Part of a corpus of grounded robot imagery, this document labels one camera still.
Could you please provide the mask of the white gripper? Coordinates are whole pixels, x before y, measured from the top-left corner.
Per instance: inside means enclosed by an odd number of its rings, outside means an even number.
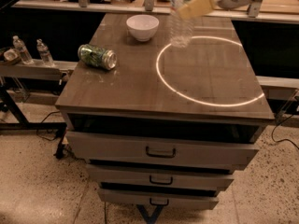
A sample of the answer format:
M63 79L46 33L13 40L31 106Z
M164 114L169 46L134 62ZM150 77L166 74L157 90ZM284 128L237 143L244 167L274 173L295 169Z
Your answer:
M248 5L251 0L218 0L218 6L233 9ZM191 0L177 9L177 14L183 19L193 19L211 13L215 8L214 0Z

